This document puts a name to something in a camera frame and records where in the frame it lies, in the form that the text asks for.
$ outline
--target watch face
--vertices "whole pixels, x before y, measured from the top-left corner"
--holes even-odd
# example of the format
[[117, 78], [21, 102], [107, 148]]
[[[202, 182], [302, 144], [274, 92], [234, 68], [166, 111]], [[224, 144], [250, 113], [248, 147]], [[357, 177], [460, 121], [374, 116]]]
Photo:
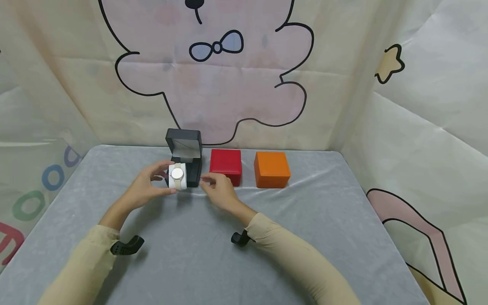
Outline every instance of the watch face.
[[175, 180], [183, 178], [183, 170], [181, 168], [174, 168], [171, 171], [171, 177]]

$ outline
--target wall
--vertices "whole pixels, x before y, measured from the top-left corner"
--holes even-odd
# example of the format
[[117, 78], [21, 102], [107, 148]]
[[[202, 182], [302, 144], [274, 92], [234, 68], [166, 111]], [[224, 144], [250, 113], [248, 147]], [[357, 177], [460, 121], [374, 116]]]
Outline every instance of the wall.
[[[350, 98], [366, 40], [376, 39], [369, 32], [384, 18], [377, 15], [380, 4], [388, 3], [208, 0], [201, 26], [176, 0], [17, 0], [9, 6], [102, 143], [166, 145], [164, 131], [179, 122], [201, 130], [206, 144], [324, 150]], [[244, 34], [242, 53], [213, 54], [201, 64], [190, 58], [191, 43], [218, 41], [231, 29]], [[12, 50], [13, 37], [3, 36]], [[121, 58], [127, 50], [141, 54]], [[379, 61], [374, 54], [368, 58]], [[121, 79], [114, 68], [119, 58]], [[19, 61], [15, 69], [26, 67]], [[242, 119], [267, 125], [246, 120], [235, 131]]]
[[0, 272], [81, 157], [56, 136], [0, 53]]
[[485, 304], [488, 3], [409, 1], [342, 149], [433, 304]]

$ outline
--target blue bow tie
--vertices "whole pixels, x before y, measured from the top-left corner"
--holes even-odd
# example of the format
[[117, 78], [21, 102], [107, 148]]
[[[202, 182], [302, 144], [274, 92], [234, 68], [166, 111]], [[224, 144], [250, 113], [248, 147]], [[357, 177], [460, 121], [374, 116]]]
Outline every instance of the blue bow tie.
[[196, 42], [190, 46], [190, 56], [193, 60], [203, 62], [212, 56], [212, 53], [241, 53], [244, 49], [244, 38], [238, 30], [231, 30], [222, 36], [220, 41], [213, 44]]

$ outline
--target beige sleeve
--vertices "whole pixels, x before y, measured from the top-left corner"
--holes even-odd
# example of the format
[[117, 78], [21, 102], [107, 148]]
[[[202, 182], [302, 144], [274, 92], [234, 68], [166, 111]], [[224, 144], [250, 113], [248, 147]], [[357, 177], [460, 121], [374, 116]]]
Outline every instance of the beige sleeve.
[[314, 247], [258, 213], [246, 228], [263, 251], [298, 281], [319, 305], [360, 304], [340, 272]]
[[75, 248], [63, 270], [46, 289], [38, 305], [93, 304], [116, 256], [110, 247], [119, 231], [96, 225]]

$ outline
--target gray tablecloth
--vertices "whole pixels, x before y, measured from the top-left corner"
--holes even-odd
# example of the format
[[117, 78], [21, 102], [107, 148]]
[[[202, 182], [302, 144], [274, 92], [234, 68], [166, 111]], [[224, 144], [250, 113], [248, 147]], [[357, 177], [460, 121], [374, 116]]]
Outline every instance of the gray tablecloth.
[[[203, 154], [205, 172], [210, 149]], [[285, 189], [256, 188], [254, 156], [255, 150], [242, 151], [239, 198], [314, 245], [363, 304], [427, 304], [339, 153], [286, 151], [292, 176]], [[90, 150], [0, 275], [0, 304], [35, 304], [136, 174], [170, 157], [168, 148]], [[137, 234], [145, 244], [136, 255], [117, 258], [96, 304], [310, 303], [254, 245], [239, 249], [230, 242], [242, 229], [199, 188], [150, 203], [133, 212], [122, 229], [126, 242]]]

